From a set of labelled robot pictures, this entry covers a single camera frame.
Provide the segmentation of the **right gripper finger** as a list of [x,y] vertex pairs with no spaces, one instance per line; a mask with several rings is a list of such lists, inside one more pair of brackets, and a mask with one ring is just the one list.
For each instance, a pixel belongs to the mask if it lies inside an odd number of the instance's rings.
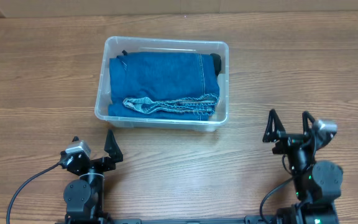
[[271,109],[268,114],[267,127],[262,138],[262,142],[276,142],[285,134],[285,128],[278,117],[277,112]]
[[308,112],[304,111],[302,113],[302,123],[303,123],[303,134],[307,135],[311,131],[311,127],[315,122],[314,117]]

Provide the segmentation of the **blue denim jeans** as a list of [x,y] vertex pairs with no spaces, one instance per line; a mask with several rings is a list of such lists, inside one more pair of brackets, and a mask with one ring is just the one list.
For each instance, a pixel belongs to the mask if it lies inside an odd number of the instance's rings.
[[123,52],[109,61],[110,116],[206,121],[220,88],[210,54]]

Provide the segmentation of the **black garment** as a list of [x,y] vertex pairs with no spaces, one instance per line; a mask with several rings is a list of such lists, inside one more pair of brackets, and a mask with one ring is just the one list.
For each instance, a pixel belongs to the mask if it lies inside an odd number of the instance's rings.
[[213,65],[214,65],[214,72],[215,75],[218,76],[221,73],[222,70],[222,60],[221,56],[219,54],[210,54],[210,56],[213,59]]

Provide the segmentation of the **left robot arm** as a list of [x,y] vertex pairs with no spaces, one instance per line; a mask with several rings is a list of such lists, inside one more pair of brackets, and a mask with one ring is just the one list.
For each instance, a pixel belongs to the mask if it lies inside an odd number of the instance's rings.
[[113,223],[104,211],[104,174],[123,161],[113,132],[108,130],[104,151],[107,156],[91,159],[86,141],[74,137],[73,143],[60,153],[59,165],[78,176],[63,191],[66,203],[65,223]]

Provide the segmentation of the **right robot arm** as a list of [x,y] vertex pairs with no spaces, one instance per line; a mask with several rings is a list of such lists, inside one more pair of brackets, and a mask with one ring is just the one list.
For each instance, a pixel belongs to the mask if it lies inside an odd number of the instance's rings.
[[[277,112],[268,114],[262,141],[273,142],[272,153],[282,156],[282,164],[291,177],[272,189],[261,201],[260,219],[264,223],[338,223],[334,201],[341,196],[343,169],[331,161],[317,161],[318,150],[327,146],[337,134],[337,124],[315,119],[308,111],[302,113],[303,132],[288,133]],[[298,203],[279,208],[268,218],[264,204],[274,193],[293,182]]]

